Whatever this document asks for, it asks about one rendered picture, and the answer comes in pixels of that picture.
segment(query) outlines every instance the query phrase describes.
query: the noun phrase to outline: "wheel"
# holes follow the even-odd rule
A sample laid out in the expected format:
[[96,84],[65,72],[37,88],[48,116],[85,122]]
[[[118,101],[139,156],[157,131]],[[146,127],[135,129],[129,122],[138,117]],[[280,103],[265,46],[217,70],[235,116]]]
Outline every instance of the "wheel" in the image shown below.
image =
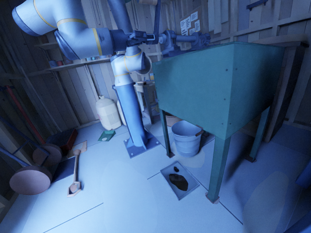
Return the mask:
[[[41,147],[50,153],[48,159],[45,161],[43,166],[53,166],[61,161],[63,152],[58,146],[47,143],[42,145]],[[40,149],[36,149],[33,153],[33,160],[39,165],[43,163],[45,157],[46,153],[44,153]]]
[[43,167],[26,166],[10,179],[10,187],[19,194],[36,195],[50,187],[52,174]]

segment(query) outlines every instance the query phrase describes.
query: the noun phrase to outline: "floor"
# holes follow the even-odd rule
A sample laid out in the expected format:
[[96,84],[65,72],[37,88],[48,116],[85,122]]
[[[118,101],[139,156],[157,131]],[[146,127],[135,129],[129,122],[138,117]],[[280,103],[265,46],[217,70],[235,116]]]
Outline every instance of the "floor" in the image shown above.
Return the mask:
[[[161,143],[130,159],[123,140],[127,127],[99,142],[100,123],[79,130],[75,144],[87,140],[79,161],[82,191],[67,198],[72,175],[34,196],[19,195],[0,224],[1,233],[282,233],[311,210],[311,189],[295,184],[311,156],[311,132],[283,125],[270,143],[262,142],[257,161],[243,159],[253,138],[231,138],[220,202],[206,197],[214,136],[202,136],[192,158],[166,156],[161,123],[145,128]],[[178,160],[200,186],[178,200],[160,170]]]

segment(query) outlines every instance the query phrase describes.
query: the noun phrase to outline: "blue bucket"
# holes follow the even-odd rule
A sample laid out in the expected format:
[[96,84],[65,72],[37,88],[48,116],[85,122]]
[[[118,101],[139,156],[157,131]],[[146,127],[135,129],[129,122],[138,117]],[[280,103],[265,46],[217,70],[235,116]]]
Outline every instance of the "blue bucket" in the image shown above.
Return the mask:
[[193,157],[199,152],[201,134],[204,131],[182,120],[172,126],[172,133],[179,155],[183,157]]

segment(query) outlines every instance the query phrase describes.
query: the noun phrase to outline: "red pole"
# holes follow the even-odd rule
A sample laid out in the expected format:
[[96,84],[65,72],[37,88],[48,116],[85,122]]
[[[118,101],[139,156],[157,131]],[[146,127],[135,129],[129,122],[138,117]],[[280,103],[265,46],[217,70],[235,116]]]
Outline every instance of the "red pole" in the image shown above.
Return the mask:
[[34,131],[35,135],[37,136],[37,138],[40,140],[40,142],[42,144],[45,144],[46,142],[43,140],[43,138],[41,137],[41,135],[39,134],[38,130],[35,128],[35,126],[33,125],[33,123],[30,121],[29,117],[27,116],[27,114],[25,113],[24,109],[22,108],[22,106],[20,105],[20,103],[18,102],[17,98],[15,97],[12,89],[10,88],[10,86],[5,86],[7,88],[8,93],[10,94],[10,96],[12,97],[13,101],[15,102],[15,104],[17,105],[18,109],[20,110],[20,112],[22,113],[22,115],[25,117],[26,121],[28,122],[28,124],[30,125],[30,127],[32,128],[32,130]]

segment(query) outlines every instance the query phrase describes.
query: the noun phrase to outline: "yellow stripe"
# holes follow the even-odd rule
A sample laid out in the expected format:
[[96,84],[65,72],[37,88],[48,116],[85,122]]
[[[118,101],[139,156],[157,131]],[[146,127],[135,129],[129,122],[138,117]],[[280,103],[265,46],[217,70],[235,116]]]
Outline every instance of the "yellow stripe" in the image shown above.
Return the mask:
[[124,56],[124,64],[125,64],[125,68],[126,68],[126,70],[127,70],[128,72],[130,72],[130,71],[128,70],[127,66],[126,66],[125,56]]
[[98,38],[98,35],[97,35],[96,28],[92,28],[92,29],[93,29],[93,33],[94,33],[94,36],[95,36],[95,40],[96,40],[96,44],[97,44],[97,48],[98,48],[98,53],[99,53],[100,56],[102,56],[103,52],[102,52],[101,44],[99,43],[99,38]]
[[136,56],[140,55],[141,52],[142,52],[142,51],[140,51],[140,53],[138,53],[138,54],[136,54],[136,55],[133,55],[133,56],[126,56],[126,57],[136,57]]
[[57,22],[57,27],[59,27],[59,25],[61,25],[62,23],[68,23],[68,22],[78,22],[78,23],[84,23],[85,25],[87,25],[85,21],[78,19],[78,18],[65,18]]
[[122,75],[128,75],[128,74],[130,74],[130,73],[115,75],[115,77],[122,76]]
[[35,4],[35,0],[34,0],[34,6],[35,6],[35,10],[37,11],[37,13],[38,13],[38,15],[40,16],[40,18],[46,23],[46,24],[48,24],[50,27],[52,27],[52,28],[57,28],[57,27],[54,27],[54,26],[52,26],[51,24],[49,24],[44,18],[43,18],[43,16],[40,14],[40,12],[39,12],[39,10],[38,10],[38,8],[37,8],[37,5]]

